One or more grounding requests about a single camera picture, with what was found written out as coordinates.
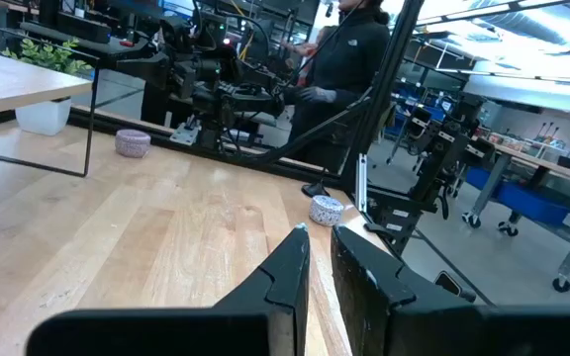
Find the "blue storage bin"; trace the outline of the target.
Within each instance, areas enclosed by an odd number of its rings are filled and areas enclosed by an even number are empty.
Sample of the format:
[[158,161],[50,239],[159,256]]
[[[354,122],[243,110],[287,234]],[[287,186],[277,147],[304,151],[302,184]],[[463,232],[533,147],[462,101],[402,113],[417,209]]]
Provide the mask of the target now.
[[562,225],[567,217],[568,208],[517,182],[492,180],[490,176],[491,173],[483,168],[471,168],[466,175],[466,182],[481,191],[474,208],[462,215],[462,220],[472,228],[481,226],[481,211],[489,202],[499,203],[511,210],[508,219],[497,224],[497,229],[508,236],[519,234],[518,221],[521,217],[549,225]]

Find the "grey workbench on casters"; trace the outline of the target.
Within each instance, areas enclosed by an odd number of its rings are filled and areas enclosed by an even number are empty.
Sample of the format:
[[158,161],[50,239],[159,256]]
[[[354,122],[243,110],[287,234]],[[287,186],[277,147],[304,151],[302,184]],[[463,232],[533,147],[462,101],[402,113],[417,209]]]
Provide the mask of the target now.
[[[496,160],[496,163],[491,171],[490,178],[492,180],[499,180],[502,178],[506,168],[510,165],[512,159],[517,161],[522,161],[525,164],[531,164],[535,166],[535,171],[531,177],[531,179],[524,185],[528,189],[538,192],[540,184],[545,176],[550,171],[556,171],[559,174],[562,174],[568,178],[570,178],[570,169],[559,166],[555,163],[551,163],[542,159],[538,159],[531,156],[526,156],[525,154],[516,152],[510,148],[505,146],[496,145],[496,151],[500,154],[499,158]],[[541,222],[534,222],[539,226],[549,230],[550,232],[555,233],[556,235],[560,236],[561,238],[565,239],[567,242],[570,243],[570,232],[566,230],[566,226],[564,223],[562,225],[549,225]],[[566,293],[570,290],[570,282],[568,277],[570,275],[570,250],[567,253],[566,257],[563,259],[561,265],[557,270],[556,278],[552,281],[553,289],[558,293]]]

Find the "white blue-patterned candle holder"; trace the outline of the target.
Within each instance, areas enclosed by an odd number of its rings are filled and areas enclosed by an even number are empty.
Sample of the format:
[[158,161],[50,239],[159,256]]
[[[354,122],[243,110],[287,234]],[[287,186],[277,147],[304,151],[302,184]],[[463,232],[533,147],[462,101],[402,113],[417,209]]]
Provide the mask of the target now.
[[310,219],[324,226],[333,226],[341,222],[344,205],[329,196],[317,195],[312,198],[309,210]]

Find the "dark grey desk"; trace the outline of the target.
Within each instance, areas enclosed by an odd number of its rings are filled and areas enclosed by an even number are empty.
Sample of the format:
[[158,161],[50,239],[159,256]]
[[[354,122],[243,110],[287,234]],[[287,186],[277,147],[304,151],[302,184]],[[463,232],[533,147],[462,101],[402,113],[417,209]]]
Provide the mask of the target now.
[[154,98],[159,90],[143,79],[117,68],[118,60],[139,58],[141,49],[144,49],[144,53],[149,49],[155,50],[155,43],[139,38],[133,46],[125,46],[122,41],[115,37],[110,37],[107,44],[79,40],[75,48],[100,59],[96,109],[103,111],[105,116],[170,128],[172,115],[165,108],[159,113],[153,113],[152,105],[160,104]]

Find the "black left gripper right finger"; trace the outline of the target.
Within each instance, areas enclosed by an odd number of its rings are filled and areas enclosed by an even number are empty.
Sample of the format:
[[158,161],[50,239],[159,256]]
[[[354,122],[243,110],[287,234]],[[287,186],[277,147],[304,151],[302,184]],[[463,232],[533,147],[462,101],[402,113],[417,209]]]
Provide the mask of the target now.
[[353,356],[570,356],[570,306],[471,304],[345,226],[331,251]]

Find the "pink speckled candle holder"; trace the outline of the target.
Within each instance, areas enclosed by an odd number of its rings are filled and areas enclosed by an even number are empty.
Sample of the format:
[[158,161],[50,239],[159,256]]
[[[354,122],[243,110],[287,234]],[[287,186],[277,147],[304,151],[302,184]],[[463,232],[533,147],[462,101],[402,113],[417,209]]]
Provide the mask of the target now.
[[149,151],[151,137],[137,130],[118,130],[115,137],[116,151],[126,157],[143,158]]

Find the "wooden shelf with black frame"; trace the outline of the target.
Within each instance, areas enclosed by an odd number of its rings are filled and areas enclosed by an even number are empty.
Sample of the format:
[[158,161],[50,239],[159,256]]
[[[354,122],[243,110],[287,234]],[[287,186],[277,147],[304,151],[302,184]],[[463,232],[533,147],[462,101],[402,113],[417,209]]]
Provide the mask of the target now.
[[82,171],[66,170],[2,155],[0,155],[0,161],[48,172],[85,177],[89,172],[98,80],[98,68],[94,69],[93,79],[89,81],[74,75],[53,71],[0,55],[0,113],[45,101],[72,97],[86,92],[92,94]]

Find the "silver aluminium bar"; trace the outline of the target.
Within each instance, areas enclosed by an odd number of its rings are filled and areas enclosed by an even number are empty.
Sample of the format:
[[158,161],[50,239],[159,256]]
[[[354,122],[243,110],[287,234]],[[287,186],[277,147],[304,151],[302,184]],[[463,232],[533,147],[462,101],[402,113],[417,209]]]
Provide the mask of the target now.
[[363,153],[358,154],[355,176],[355,199],[356,208],[361,213],[367,212],[367,155]]

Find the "green plant in white pot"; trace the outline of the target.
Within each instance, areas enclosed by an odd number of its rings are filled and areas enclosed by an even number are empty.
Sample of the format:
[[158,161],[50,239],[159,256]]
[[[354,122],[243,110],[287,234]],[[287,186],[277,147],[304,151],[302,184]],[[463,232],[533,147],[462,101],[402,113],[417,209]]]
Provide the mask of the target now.
[[[86,61],[72,57],[72,50],[78,47],[78,43],[79,39],[73,38],[63,42],[61,47],[55,47],[53,44],[38,44],[32,40],[23,39],[19,53],[6,47],[1,54],[28,64],[76,75],[92,69]],[[15,116],[21,130],[54,136],[66,126],[70,109],[71,97],[67,96],[17,108]]]

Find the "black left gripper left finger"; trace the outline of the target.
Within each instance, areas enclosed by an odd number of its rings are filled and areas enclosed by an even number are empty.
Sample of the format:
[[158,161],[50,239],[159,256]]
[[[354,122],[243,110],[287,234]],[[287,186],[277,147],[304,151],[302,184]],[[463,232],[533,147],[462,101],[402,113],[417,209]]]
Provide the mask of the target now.
[[207,308],[92,309],[51,316],[26,356],[303,356],[310,239],[299,224]]

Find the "black aluminium rig frame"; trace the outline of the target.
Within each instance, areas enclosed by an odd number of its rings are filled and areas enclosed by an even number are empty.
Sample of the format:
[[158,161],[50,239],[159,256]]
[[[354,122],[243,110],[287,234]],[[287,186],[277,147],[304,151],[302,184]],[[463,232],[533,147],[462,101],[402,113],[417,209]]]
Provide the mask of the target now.
[[[270,169],[278,160],[289,158],[303,150],[323,153],[329,144],[334,142],[340,146],[344,162],[353,163],[357,154],[366,152],[372,140],[374,126],[378,123],[385,105],[390,101],[395,75],[404,58],[423,4],[424,0],[404,0],[395,28],[388,28],[390,39],[380,68],[364,94],[345,110],[315,126],[293,142],[262,153],[248,153],[238,143],[234,144],[228,140],[224,142],[222,149],[186,144],[182,144],[182,149],[234,165]],[[165,98],[169,98],[172,95],[170,89],[165,86],[166,70],[160,51],[161,49],[159,51],[149,49],[144,53],[142,49],[139,58],[118,60],[117,68],[157,87]],[[281,78],[279,80],[279,88],[286,107],[289,104],[286,103],[285,90],[294,86],[289,80]]]

